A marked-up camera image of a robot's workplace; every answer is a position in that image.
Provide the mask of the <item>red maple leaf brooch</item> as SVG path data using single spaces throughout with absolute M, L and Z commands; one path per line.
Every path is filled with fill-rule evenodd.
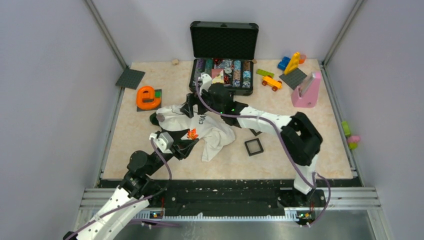
M 187 138 L 189 140 L 196 140 L 198 137 L 199 137 L 199 135 L 197 134 L 197 130 L 195 128 L 188 130 Z

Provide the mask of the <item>white and green garment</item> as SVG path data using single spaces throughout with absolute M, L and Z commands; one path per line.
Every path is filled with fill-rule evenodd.
M 161 128 L 160 132 L 181 131 L 196 129 L 199 141 L 205 142 L 201 161 L 210 162 L 223 147 L 231 144 L 235 139 L 234 131 L 225 123 L 219 122 L 205 114 L 194 114 L 188 118 L 180 112 L 181 105 L 171 105 L 159 108 L 150 116 L 150 122 Z M 165 121 L 159 122 L 157 114 L 163 114 Z

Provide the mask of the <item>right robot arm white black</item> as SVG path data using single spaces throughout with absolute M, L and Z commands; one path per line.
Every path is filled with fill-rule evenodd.
M 235 101 L 221 83 L 187 94 L 180 111 L 189 118 L 195 114 L 215 113 L 229 126 L 275 135 L 296 171 L 294 202 L 307 206 L 313 200 L 316 163 L 323 137 L 305 113 L 298 111 L 286 116 L 255 109 Z

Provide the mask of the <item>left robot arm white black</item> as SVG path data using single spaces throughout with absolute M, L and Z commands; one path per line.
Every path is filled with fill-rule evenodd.
M 112 196 L 75 231 L 69 231 L 65 240 L 113 240 L 141 210 L 154 207 L 168 185 L 161 186 L 151 175 L 161 167 L 169 171 L 168 161 L 183 160 L 189 156 L 199 141 L 196 129 L 180 131 L 161 130 L 149 136 L 153 152 L 135 151 L 127 165 L 127 173 L 114 190 Z

